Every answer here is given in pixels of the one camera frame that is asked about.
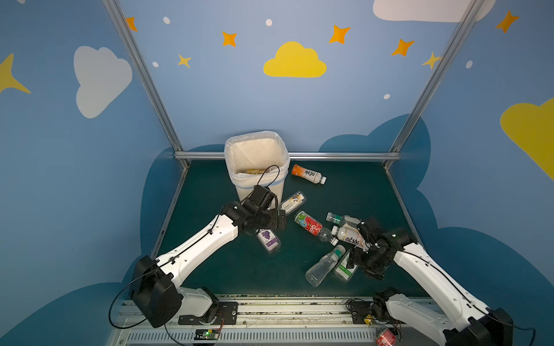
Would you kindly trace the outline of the grape juice purple label bottle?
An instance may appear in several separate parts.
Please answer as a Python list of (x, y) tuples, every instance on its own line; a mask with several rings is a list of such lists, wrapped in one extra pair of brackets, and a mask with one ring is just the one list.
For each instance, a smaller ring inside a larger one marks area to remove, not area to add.
[(257, 238), (269, 254), (277, 252), (281, 248), (280, 239), (270, 229), (260, 229), (257, 233)]

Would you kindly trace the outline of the lime green label bottle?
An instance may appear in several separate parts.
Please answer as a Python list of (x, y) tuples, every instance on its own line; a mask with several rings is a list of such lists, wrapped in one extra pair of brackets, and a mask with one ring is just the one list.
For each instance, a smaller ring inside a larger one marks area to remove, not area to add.
[(354, 263), (349, 265), (349, 258), (351, 255), (351, 250), (349, 249), (345, 255), (339, 260), (335, 269), (333, 270), (334, 275), (344, 283), (348, 283), (353, 275), (356, 273), (358, 266)]

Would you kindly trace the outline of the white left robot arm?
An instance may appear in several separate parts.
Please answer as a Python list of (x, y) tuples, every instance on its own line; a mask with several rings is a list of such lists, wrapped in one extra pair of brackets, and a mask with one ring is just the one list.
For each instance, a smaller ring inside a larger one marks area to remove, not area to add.
[(203, 324), (213, 322), (219, 299), (207, 288), (182, 288), (186, 278), (241, 231), (275, 231), (286, 226), (283, 210), (255, 209), (238, 202), (227, 204), (188, 241), (156, 259), (141, 258), (134, 268), (131, 300), (154, 328), (165, 325), (180, 309)]

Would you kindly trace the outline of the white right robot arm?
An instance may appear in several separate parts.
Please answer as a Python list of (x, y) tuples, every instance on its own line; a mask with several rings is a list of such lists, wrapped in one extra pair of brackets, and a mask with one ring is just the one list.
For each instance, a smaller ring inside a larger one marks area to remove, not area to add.
[(350, 263), (378, 279), (391, 263), (404, 269), (440, 307), (436, 313), (395, 288), (375, 294), (370, 316), (389, 324), (403, 322), (438, 345), (512, 345), (513, 320), (503, 309), (493, 310), (447, 274), (413, 236), (402, 229), (387, 232), (366, 222), (357, 229), (363, 247)]

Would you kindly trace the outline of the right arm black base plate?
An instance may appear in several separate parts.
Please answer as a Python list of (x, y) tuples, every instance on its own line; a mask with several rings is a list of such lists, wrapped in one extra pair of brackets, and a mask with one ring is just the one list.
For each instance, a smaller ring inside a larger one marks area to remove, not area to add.
[(354, 324), (386, 324), (390, 322), (386, 306), (383, 303), (352, 298), (346, 301), (346, 309)]

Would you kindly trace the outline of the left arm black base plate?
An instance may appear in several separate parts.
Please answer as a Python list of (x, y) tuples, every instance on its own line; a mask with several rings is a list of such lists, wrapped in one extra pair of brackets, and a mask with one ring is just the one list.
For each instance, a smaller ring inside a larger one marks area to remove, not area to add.
[(213, 303), (209, 310), (201, 317), (180, 315), (179, 325), (235, 325), (237, 323), (238, 303), (220, 301)]

